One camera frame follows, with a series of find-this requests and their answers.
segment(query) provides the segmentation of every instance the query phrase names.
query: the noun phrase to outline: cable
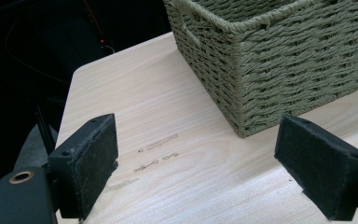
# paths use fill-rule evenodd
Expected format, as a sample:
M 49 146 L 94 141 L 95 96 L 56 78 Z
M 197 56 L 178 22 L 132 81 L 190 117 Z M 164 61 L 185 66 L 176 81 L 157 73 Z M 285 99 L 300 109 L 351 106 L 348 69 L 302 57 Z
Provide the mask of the cable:
M 84 2 L 84 4 L 86 5 L 86 8 L 87 8 L 87 10 L 89 11 L 89 14 L 91 15 L 92 19 L 94 20 L 95 25 L 97 26 L 98 31 L 100 32 L 100 35 L 103 36 L 103 30 L 101 29 L 100 24 L 98 23 L 98 21 L 95 19 L 94 13 L 92 13 L 92 10 L 91 10 L 91 8 L 90 8 L 89 3 L 87 2 L 87 0 L 83 0 L 83 2 Z
M 59 79 L 59 78 L 57 78 L 57 77 L 54 77 L 54 76 L 49 75 L 49 74 L 47 74 L 47 73 L 45 73 L 45 72 L 42 72 L 42 71 L 40 71 L 39 69 L 34 68 L 34 67 L 31 66 L 30 64 L 23 62 L 22 60 L 20 60 L 19 58 L 17 58 L 16 56 L 14 56 L 14 55 L 10 52 L 10 49 L 8 48 L 8 45 L 7 45 L 8 38 L 10 37 L 10 34 L 11 34 L 11 32 L 13 31 L 14 26 L 16 25 L 17 21 L 19 20 L 19 17 L 20 17 L 20 16 L 17 16 L 16 20 L 14 20 L 13 24 L 11 25 L 10 29 L 9 29 L 8 32 L 7 32 L 7 36 L 6 36 L 6 40 L 5 40 L 5 48 L 6 48 L 6 50 L 7 50 L 8 55 L 10 55 L 10 56 L 11 56 L 14 60 L 16 60 L 18 63 L 21 63 L 22 65 L 28 67 L 28 68 L 31 69 L 31 70 L 36 71 L 37 73 L 39 73 L 39 74 L 41 74 L 41 75 L 43 75 L 43 76 L 45 76 L 45 77 L 52 78 L 52 79 L 54 79 L 54 80 L 56 80 L 56 81 L 59 81 L 59 82 L 61 82 L 61 83 L 63 83 L 63 84 L 66 84 L 66 85 L 70 85 L 70 83 L 68 83 L 68 82 L 66 82 L 66 81 L 63 81 L 63 80 L 61 80 L 61 79 Z
M 104 46 L 100 47 L 100 49 L 103 49 L 103 48 L 108 48 L 108 49 L 112 50 L 112 54 L 115 53 L 115 50 L 112 47 L 110 47 L 109 45 L 104 45 Z

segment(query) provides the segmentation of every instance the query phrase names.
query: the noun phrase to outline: light wood tabletop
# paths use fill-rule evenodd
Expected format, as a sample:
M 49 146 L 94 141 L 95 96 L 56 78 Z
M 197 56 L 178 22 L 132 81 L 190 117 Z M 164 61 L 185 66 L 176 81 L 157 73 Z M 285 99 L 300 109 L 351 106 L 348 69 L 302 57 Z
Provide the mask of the light wood tabletop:
M 84 223 L 330 223 L 274 159 L 278 126 L 238 137 L 172 33 L 77 69 L 57 146 L 109 113 L 118 168 Z M 300 117 L 358 147 L 358 91 Z

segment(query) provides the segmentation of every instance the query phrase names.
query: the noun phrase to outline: pencil mark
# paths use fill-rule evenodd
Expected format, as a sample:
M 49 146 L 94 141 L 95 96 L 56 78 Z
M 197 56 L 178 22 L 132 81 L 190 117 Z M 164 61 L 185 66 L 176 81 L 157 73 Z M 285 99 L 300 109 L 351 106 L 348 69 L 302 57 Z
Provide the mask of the pencil mark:
M 152 149 L 155 149 L 156 147 L 162 147 L 162 145 L 164 145 L 164 144 L 170 142 L 171 140 L 173 140 L 173 139 L 175 139 L 175 138 L 177 138 L 177 137 L 178 137 L 177 134 L 171 135 L 171 136 L 166 137 L 166 138 L 164 138 L 164 139 L 162 139 L 162 140 L 159 140 L 159 141 L 157 141 L 157 142 L 155 142 L 155 143 L 152 143 L 152 144 L 150 144 L 150 145 L 147 145 L 147 146 L 146 146 L 146 149 L 147 149 L 147 150 L 152 150 Z
M 163 160 L 168 160 L 168 159 L 170 159 L 171 157 L 177 157 L 179 154 L 178 153 L 173 153 L 171 156 L 166 156 L 166 157 L 163 157 L 162 159 Z
M 124 187 L 132 184 L 133 182 L 138 181 L 138 180 L 139 180 L 139 178 L 136 178 L 136 179 L 133 179 L 133 180 L 125 180 L 120 184 L 117 184 L 117 185 L 114 185 L 114 186 L 111 186 L 111 187 L 107 188 L 106 191 L 124 188 Z
M 138 171 L 142 171 L 144 169 L 146 169 L 147 167 L 151 166 L 151 165 L 155 165 L 158 164 L 158 160 L 154 160 L 151 163 L 147 164 L 147 165 L 141 165 L 139 168 L 134 169 L 133 171 L 136 173 Z

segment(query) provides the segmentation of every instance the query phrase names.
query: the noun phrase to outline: scratch mark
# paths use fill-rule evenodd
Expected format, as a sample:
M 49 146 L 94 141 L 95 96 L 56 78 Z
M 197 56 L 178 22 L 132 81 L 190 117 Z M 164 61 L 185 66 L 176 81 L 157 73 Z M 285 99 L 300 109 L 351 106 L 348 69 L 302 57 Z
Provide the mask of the scratch mark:
M 168 159 L 170 159 L 171 157 L 177 157 L 179 154 L 178 153 L 173 153 L 171 156 L 166 156 L 166 157 L 163 157 L 162 159 L 163 160 L 168 160 Z
M 157 141 L 157 142 L 155 142 L 153 144 L 147 145 L 146 148 L 147 148 L 147 150 L 152 150 L 152 149 L 154 149 L 156 147 L 161 147 L 162 145 L 168 143 L 169 141 L 171 141 L 171 140 L 173 140 L 173 139 L 175 139 L 177 137 L 178 137 L 178 134 L 176 133 L 176 134 L 171 135 L 169 137 L 166 137 L 166 138 L 164 138 L 162 140 L 159 140 L 159 141 Z
M 138 171 L 142 171 L 144 169 L 146 169 L 147 167 L 151 166 L 151 165 L 155 165 L 158 164 L 158 160 L 152 161 L 151 163 L 147 164 L 147 165 L 142 165 L 139 168 L 134 169 L 133 171 L 136 173 Z
M 87 183 L 88 180 L 89 180 L 88 178 L 86 178 L 86 179 L 84 180 L 83 187 L 81 187 L 81 190 L 80 190 L 79 192 L 76 192 L 76 194 L 80 194 L 80 193 L 84 190 L 84 187 L 86 187 L 86 183 Z
M 125 181 L 123 181 L 123 182 L 120 183 L 120 184 L 117 184 L 117 185 L 114 185 L 114 186 L 112 186 L 112 187 L 107 188 L 106 191 L 124 188 L 124 187 L 126 187 L 126 186 L 132 184 L 133 182 L 138 181 L 138 180 L 139 180 L 139 178 L 136 178 L 136 179 L 133 179 L 133 180 L 125 180 Z

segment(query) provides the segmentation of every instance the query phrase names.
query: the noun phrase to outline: basket handle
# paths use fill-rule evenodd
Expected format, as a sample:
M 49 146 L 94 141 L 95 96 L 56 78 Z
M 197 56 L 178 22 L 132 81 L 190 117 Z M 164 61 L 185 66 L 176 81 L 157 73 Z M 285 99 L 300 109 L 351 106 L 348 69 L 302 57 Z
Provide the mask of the basket handle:
M 196 14 L 194 11 L 191 11 L 191 8 L 186 6 L 186 3 L 182 0 L 171 0 L 171 5 L 178 9 L 181 13 L 188 16 L 192 21 L 195 21 L 200 16 Z M 199 38 L 194 35 L 194 33 L 189 29 L 189 27 L 185 23 L 185 19 L 182 17 L 182 30 L 187 34 L 187 36 L 198 46 L 200 47 Z
M 190 29 L 188 29 L 187 25 L 185 24 L 185 22 L 183 22 L 182 24 L 182 30 L 187 34 L 187 36 L 198 46 L 200 47 L 201 42 L 199 40 L 198 37 L 196 37 L 193 32 L 191 32 Z

